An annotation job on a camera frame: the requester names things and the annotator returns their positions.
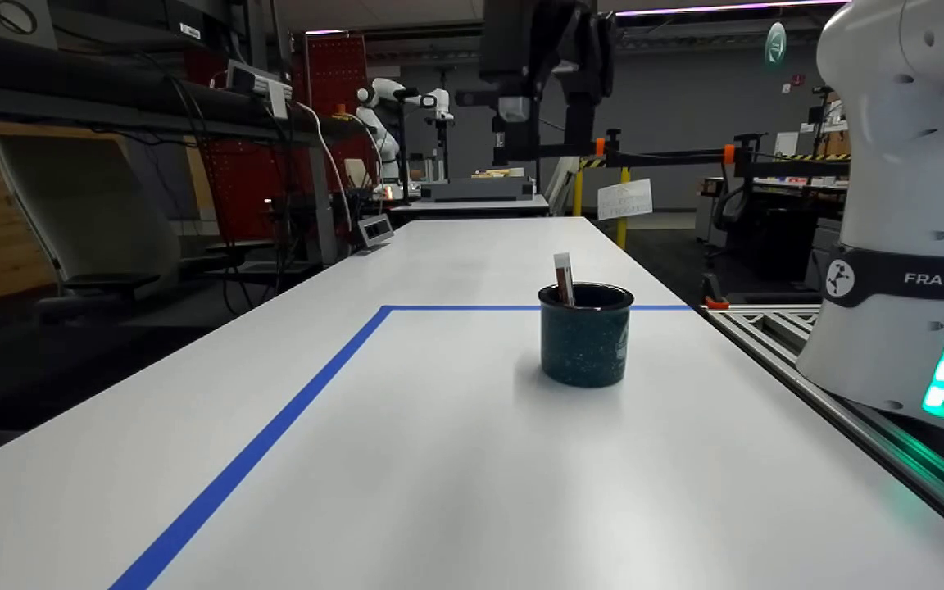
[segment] workbench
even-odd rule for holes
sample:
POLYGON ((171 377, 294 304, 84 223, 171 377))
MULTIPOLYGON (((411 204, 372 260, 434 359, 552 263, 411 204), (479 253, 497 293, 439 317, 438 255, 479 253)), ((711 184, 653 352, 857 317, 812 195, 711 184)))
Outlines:
POLYGON ((944 517, 584 221, 438 221, 0 449, 7 588, 944 588, 944 517), (537 372, 554 253, 631 372, 537 372))

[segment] cup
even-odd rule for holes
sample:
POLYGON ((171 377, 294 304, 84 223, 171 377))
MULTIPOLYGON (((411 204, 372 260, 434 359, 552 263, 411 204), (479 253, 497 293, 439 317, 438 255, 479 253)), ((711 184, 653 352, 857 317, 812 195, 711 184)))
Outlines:
POLYGON ((573 301, 542 290, 542 372, 571 388, 613 388, 628 377, 632 293, 573 285, 573 301))

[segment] pen in cup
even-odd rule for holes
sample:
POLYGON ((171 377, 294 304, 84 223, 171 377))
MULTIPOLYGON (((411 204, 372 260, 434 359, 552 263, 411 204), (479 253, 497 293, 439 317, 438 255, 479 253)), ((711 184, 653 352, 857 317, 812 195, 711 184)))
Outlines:
POLYGON ((573 268, 571 268, 571 253, 557 253, 557 293, 561 293, 561 304, 577 304, 573 301, 573 268))

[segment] blue tape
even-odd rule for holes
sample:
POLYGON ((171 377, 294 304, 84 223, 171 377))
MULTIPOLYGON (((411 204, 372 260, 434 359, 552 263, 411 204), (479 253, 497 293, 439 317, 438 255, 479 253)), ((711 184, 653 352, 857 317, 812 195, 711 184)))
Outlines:
POLYGON ((215 513, 242 484, 242 478, 270 455, 291 422, 316 403, 316 398, 344 372, 344 364, 386 322, 381 309, 310 385, 290 399, 275 419, 167 524, 167 532, 113 584, 114 590, 150 588, 186 542, 215 517, 215 513))
MULTIPOLYGON (((154 545, 113 584, 113 590, 150 588, 393 313, 524 315, 537 309, 542 304, 384 304, 376 309, 376 315, 304 385, 304 391, 300 391, 274 418, 274 422, 262 434, 256 434, 253 442, 167 524, 167 532, 154 537, 154 545)), ((632 313, 679 315, 693 309, 690 304, 632 304, 632 313)))
MULTIPOLYGON (((402 315, 528 315, 542 304, 391 304, 402 315)), ((632 304, 638 315, 686 315, 690 304, 632 304)))

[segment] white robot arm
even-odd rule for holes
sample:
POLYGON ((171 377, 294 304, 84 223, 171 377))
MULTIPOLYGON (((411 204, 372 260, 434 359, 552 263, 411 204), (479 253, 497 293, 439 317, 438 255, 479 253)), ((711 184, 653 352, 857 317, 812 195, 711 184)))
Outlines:
POLYGON ((375 150, 376 150, 376 181, 397 181, 402 178, 402 142, 384 129, 384 120, 376 117, 376 105, 381 102, 407 102, 407 105, 419 105, 419 110, 434 110, 434 120, 438 125, 449 125, 452 112, 449 112, 449 91, 447 89, 434 89, 422 96, 407 91, 407 87, 393 83, 393 80, 375 80, 372 89, 357 91, 357 120, 369 129, 375 150))
POLYGON ((820 68, 854 129, 854 187, 799 372, 944 425, 944 0, 854 0, 820 68))
POLYGON ((356 117, 369 129, 369 139, 375 146, 376 155, 376 181, 391 184, 402 181, 402 142, 384 129, 384 120, 376 117, 375 110, 357 105, 356 117))

